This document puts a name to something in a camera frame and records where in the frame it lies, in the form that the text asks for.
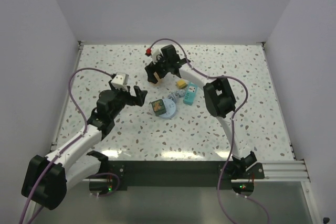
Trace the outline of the beige cube socket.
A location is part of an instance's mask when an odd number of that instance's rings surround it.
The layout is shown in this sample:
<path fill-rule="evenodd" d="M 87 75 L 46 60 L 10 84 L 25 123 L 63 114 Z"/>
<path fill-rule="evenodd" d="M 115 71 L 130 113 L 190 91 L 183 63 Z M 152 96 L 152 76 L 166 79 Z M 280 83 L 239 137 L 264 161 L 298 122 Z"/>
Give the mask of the beige cube socket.
<path fill-rule="evenodd" d="M 157 72 L 154 73 L 154 76 L 155 76 L 155 78 L 156 78 L 156 80 L 157 80 L 157 82 L 155 83 L 155 85 L 156 85 L 156 86 L 161 85 L 161 83 L 162 83 L 162 78 L 160 78 L 160 76 L 158 75 Z"/>

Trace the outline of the dark green cube socket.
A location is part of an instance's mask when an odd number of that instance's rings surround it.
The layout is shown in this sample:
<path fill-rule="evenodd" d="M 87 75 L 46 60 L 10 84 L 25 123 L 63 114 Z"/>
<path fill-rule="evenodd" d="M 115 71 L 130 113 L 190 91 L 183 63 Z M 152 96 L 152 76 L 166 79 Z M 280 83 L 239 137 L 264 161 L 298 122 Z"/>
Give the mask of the dark green cube socket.
<path fill-rule="evenodd" d="M 158 100 L 151 102 L 151 106 L 156 116 L 160 116 L 166 113 L 166 107 L 165 107 L 163 99 L 158 99 Z"/>

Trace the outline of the yellow green plug adapter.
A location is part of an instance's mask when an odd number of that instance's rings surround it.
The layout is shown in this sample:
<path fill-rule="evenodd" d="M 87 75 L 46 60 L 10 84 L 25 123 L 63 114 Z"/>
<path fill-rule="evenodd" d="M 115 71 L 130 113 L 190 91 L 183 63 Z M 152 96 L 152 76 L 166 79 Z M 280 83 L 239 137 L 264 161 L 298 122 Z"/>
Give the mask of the yellow green plug adapter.
<path fill-rule="evenodd" d="M 179 80 L 176 82 L 176 86 L 178 89 L 184 89 L 188 86 L 188 84 L 184 80 Z"/>

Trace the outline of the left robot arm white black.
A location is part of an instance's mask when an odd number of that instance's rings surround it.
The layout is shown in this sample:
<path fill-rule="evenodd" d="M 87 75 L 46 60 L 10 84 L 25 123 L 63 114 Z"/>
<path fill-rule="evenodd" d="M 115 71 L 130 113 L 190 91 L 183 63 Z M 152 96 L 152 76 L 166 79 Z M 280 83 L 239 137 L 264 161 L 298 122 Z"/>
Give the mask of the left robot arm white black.
<path fill-rule="evenodd" d="M 83 129 L 62 147 L 42 157 L 34 156 L 29 164 L 21 194 L 50 210 L 63 201 L 67 192 L 67 175 L 73 164 L 92 146 L 102 141 L 114 128 L 114 119 L 125 106 L 143 106 L 146 90 L 134 86 L 102 91 Z"/>

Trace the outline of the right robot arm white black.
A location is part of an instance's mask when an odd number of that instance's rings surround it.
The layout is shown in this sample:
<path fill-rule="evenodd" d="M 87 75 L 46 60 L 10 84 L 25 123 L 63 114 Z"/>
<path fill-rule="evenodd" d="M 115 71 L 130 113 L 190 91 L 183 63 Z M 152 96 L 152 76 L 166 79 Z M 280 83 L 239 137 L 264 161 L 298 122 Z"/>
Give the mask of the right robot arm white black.
<path fill-rule="evenodd" d="M 229 156 L 233 161 L 227 168 L 227 172 L 234 171 L 239 178 L 246 178 L 250 175 L 257 158 L 252 151 L 247 150 L 242 141 L 237 140 L 235 134 L 234 116 L 237 108 L 236 97 L 229 84 L 231 77 L 210 77 L 201 73 L 191 66 L 186 57 L 181 58 L 173 45 L 156 51 L 149 47 L 145 55 L 152 58 L 152 61 L 145 67 L 148 82 L 156 84 L 170 73 L 203 89 L 209 114 L 219 121 L 225 135 L 230 140 Z"/>

